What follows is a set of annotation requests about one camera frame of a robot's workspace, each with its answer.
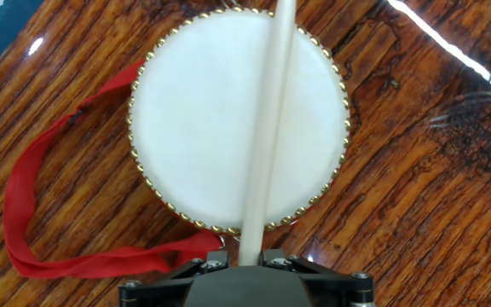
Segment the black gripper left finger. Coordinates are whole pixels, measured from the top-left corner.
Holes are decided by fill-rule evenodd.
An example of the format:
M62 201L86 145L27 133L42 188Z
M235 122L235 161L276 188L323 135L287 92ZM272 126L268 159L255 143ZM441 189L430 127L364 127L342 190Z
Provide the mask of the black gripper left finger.
M127 281L118 287L119 307L183 306L194 279L229 267L226 251L209 252L206 259L194 258L163 275L143 283Z

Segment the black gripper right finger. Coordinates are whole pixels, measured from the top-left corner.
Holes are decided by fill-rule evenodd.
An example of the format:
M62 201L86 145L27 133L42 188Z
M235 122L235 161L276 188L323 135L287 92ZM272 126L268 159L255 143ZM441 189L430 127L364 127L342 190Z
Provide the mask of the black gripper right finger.
M307 258L286 256L280 249L261 252L260 264L297 277L313 306L374 307L374 279L368 273L341 274Z

